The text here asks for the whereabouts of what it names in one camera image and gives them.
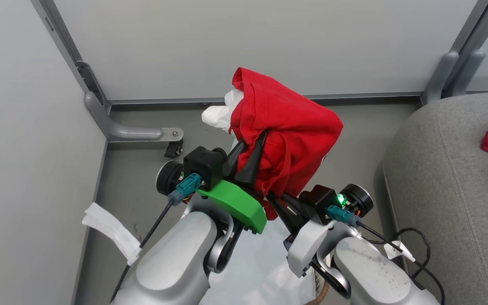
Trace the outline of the red garment with white lining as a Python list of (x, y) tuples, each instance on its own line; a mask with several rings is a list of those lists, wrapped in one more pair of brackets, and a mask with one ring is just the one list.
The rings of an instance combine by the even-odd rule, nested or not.
[(232, 85), (225, 105), (204, 110), (202, 122), (246, 143), (248, 150), (239, 156), (238, 170), (267, 131), (254, 190), (272, 221), (277, 213), (266, 195), (299, 195), (337, 142), (343, 123), (332, 110), (259, 72), (240, 67)]

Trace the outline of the grey fabric sofa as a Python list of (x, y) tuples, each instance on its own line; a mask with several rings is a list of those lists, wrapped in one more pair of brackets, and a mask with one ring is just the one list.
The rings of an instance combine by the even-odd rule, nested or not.
[(488, 305), (487, 131), (488, 93), (442, 99), (408, 118), (383, 159), (396, 229), (427, 238), (446, 305)]

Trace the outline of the black caster wheel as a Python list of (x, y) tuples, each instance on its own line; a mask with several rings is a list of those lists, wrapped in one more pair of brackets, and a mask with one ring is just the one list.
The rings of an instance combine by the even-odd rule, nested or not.
[(181, 139), (180, 141), (169, 141), (164, 157), (174, 159), (180, 156), (183, 150), (183, 144), (183, 139)]

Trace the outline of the grey partition foot bar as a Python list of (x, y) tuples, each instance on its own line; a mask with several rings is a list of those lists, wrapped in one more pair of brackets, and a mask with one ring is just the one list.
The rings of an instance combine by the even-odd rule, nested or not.
[(108, 142), (180, 141), (184, 138), (180, 128), (132, 127), (115, 122), (93, 92), (85, 93), (84, 102)]

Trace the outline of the woven brown laundry basket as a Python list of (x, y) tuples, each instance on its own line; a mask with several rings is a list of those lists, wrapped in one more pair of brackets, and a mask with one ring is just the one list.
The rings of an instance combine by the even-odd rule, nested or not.
[(316, 297), (304, 305), (320, 305), (330, 288), (330, 285), (318, 273), (314, 273), (314, 284)]

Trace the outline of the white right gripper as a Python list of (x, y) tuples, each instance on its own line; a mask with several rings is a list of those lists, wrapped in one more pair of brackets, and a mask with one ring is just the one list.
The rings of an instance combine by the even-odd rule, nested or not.
[(273, 192), (267, 194), (266, 198), (277, 216), (292, 233), (286, 240), (287, 263), (291, 272), (298, 277), (304, 276), (314, 260), (329, 276), (334, 277), (330, 272), (331, 267), (323, 262), (324, 258), (342, 239), (362, 239), (358, 232), (358, 222), (361, 216), (372, 210), (372, 197), (365, 189), (354, 184), (347, 185), (337, 194), (342, 208), (330, 206), (327, 209), (331, 222), (326, 225), (314, 222), (313, 208), (298, 198), (288, 193), (283, 193), (281, 198)]

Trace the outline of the grey partition corner post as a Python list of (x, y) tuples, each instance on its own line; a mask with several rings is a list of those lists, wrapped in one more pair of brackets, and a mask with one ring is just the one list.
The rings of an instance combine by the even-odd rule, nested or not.
[(64, 60), (70, 67), (79, 86), (86, 93), (92, 92), (99, 100), (107, 113), (110, 112), (111, 106), (91, 69), (90, 65), (85, 62), (73, 41), (70, 32), (64, 23), (62, 15), (58, 11), (54, 0), (30, 0), (36, 9), (39, 17), (47, 28), (48, 33), (54, 40), (58, 50), (60, 50)]

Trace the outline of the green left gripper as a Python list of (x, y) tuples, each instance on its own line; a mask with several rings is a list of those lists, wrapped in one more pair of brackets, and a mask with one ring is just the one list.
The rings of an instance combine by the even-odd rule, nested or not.
[[(268, 134), (269, 131), (265, 130), (256, 139), (246, 164), (239, 172), (239, 156), (247, 150), (247, 145), (244, 140), (234, 140), (232, 150), (225, 160), (225, 177), (235, 177), (235, 181), (240, 185), (254, 189)], [(183, 164), (176, 161), (166, 162), (155, 179), (157, 191), (166, 195), (169, 203), (178, 205), (190, 199), (193, 194), (199, 193), (239, 220), (245, 228), (256, 234), (263, 233), (267, 224), (266, 213), (261, 203), (252, 195), (225, 180), (221, 180), (211, 191), (201, 189), (204, 184), (196, 173), (184, 178)]]

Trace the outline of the grey partition bottom rail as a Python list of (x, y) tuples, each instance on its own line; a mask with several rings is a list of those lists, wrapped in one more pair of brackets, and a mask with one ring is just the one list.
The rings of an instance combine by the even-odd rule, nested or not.
[[(382, 92), (350, 94), (308, 94), (304, 95), (321, 105), (368, 105), (390, 103), (420, 102), (421, 92)], [(147, 98), (147, 99), (109, 99), (110, 105), (222, 105), (225, 95), (205, 98)]]

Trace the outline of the grey partition post with foot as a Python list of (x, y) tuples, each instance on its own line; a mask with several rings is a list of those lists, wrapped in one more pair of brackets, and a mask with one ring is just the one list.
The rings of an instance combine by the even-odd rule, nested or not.
[(442, 98), (464, 95), (486, 57), (482, 46), (488, 38), (488, 0), (477, 0), (452, 50), (459, 55), (446, 80)]
[(467, 17), (449, 52), (443, 54), (432, 77), (430, 77), (426, 89), (420, 97), (422, 106), (441, 99), (442, 91), (449, 84), (449, 77), (452, 75), (459, 61), (460, 52), (487, 7), (488, 0), (477, 0), (476, 5)]

